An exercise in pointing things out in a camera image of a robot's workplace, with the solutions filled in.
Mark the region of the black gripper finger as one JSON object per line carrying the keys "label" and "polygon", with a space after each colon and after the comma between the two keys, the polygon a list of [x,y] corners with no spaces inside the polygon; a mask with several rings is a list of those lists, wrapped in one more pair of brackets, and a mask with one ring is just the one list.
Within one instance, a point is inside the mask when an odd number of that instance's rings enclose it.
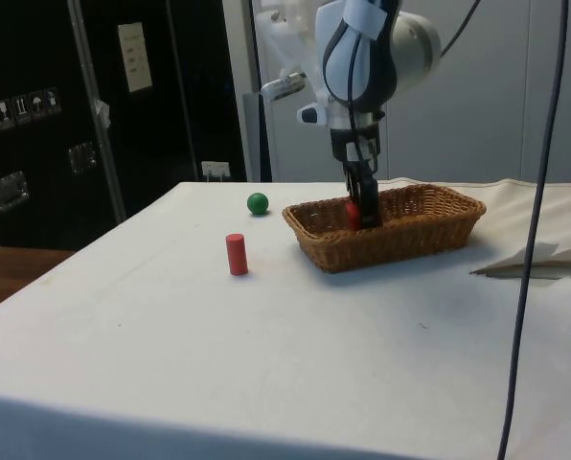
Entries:
{"label": "black gripper finger", "polygon": [[357,162],[345,162],[343,164],[347,191],[349,193],[350,201],[355,205],[359,204],[357,166],[358,166]]}
{"label": "black gripper finger", "polygon": [[378,185],[367,162],[354,164],[354,201],[363,229],[375,228],[381,224]]}

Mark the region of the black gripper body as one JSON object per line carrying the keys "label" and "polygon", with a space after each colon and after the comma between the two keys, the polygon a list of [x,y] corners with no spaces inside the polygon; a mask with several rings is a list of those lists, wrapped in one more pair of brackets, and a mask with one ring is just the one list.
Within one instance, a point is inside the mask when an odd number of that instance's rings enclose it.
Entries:
{"label": "black gripper body", "polygon": [[380,153],[378,125],[350,129],[331,129],[331,150],[333,157],[341,163],[360,160],[376,163]]}

